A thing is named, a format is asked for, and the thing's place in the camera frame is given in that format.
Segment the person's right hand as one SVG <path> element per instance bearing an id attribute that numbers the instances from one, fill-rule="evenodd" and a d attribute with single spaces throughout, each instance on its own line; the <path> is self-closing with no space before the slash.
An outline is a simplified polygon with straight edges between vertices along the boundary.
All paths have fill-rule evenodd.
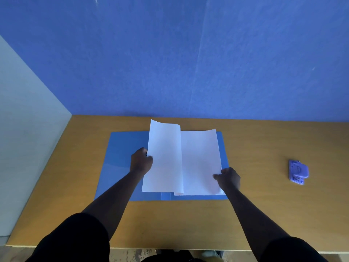
<path id="1" fill-rule="evenodd" d="M 232 167 L 222 169 L 220 174 L 224 175 L 224 179 L 217 180 L 217 182 L 224 193 L 232 191 L 234 189 L 240 190 L 241 177 Z"/>

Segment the person's left hand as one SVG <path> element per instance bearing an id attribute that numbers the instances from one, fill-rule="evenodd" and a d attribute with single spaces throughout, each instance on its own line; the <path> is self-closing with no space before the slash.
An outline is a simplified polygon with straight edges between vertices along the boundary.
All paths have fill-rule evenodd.
<path id="1" fill-rule="evenodd" d="M 139 149 L 131 156 L 130 172 L 135 172 L 139 175 L 144 176 L 152 167 L 152 164 L 141 164 Z"/>

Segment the curled white paper sheet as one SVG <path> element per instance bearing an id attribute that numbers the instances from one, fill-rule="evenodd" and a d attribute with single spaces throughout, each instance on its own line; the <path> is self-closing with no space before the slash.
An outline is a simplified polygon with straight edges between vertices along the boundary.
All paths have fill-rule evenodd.
<path id="1" fill-rule="evenodd" d="M 147 156 L 153 164 L 143 178 L 142 191 L 183 194 L 180 126 L 151 120 Z"/>

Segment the person's left forearm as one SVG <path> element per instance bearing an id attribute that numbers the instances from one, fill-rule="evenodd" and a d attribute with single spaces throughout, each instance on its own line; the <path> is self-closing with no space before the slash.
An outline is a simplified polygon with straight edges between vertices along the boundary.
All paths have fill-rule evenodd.
<path id="1" fill-rule="evenodd" d="M 144 172 L 138 169 L 130 171 L 82 211 L 96 218 L 104 226 L 109 240 L 115 234 L 125 208 L 144 175 Z"/>

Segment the person's right forearm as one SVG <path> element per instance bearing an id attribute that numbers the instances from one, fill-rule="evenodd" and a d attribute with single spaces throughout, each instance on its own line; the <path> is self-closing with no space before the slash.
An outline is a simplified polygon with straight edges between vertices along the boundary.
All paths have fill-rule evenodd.
<path id="1" fill-rule="evenodd" d="M 232 186 L 231 188 L 226 188 L 224 191 L 238 217 L 251 251 L 258 262 L 260 262 L 269 243 L 290 236 L 259 210 L 236 187 Z"/>

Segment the blue paper folder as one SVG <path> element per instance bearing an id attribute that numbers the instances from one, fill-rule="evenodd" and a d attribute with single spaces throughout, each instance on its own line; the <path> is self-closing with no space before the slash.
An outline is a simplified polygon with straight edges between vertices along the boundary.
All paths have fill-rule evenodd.
<path id="1" fill-rule="evenodd" d="M 131 156 L 138 148 L 147 148 L 148 131 L 112 132 L 99 176 L 94 199 L 129 173 Z M 201 201 L 226 200 L 223 195 L 174 195 L 168 192 L 142 192 L 143 180 L 136 186 L 130 201 Z"/>

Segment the purple hole punch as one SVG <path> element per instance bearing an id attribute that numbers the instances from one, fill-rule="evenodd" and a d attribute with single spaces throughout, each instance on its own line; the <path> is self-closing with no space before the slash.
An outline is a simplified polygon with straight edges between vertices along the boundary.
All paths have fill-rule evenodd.
<path id="1" fill-rule="evenodd" d="M 296 160 L 289 160 L 289 180 L 304 185 L 305 179 L 309 178 L 308 166 Z"/>

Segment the person's dark trousers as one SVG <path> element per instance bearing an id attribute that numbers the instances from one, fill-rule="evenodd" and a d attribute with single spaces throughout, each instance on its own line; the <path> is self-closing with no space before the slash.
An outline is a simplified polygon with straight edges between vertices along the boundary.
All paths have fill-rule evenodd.
<path id="1" fill-rule="evenodd" d="M 142 262 L 224 262 L 216 251 L 213 256 L 203 258 L 194 257 L 189 250 L 156 249 L 155 252 L 155 255 L 146 257 Z"/>

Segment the black right shirt sleeve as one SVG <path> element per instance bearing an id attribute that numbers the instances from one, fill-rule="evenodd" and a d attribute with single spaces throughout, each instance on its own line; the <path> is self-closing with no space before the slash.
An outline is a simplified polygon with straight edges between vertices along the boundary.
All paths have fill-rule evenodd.
<path id="1" fill-rule="evenodd" d="M 328 262 L 300 238 L 286 237 L 272 241 L 258 262 Z"/>

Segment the black shirt sleeve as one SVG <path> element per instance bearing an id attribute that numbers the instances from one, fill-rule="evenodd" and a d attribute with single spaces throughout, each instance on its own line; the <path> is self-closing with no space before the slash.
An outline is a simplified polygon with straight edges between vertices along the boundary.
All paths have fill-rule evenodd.
<path id="1" fill-rule="evenodd" d="M 328 262 L 300 238 L 286 237 L 272 241 L 258 262 Z"/>
<path id="2" fill-rule="evenodd" d="M 45 236 L 25 262 L 109 262 L 107 230 L 95 217 L 76 213 Z"/>

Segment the black left shirt sleeve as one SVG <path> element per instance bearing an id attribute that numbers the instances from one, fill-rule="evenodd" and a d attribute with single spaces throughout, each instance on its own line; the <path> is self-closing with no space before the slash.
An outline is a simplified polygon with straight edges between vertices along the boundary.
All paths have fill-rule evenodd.
<path id="1" fill-rule="evenodd" d="M 95 217 L 76 213 L 45 236 L 25 262 L 109 262 L 107 230 Z"/>

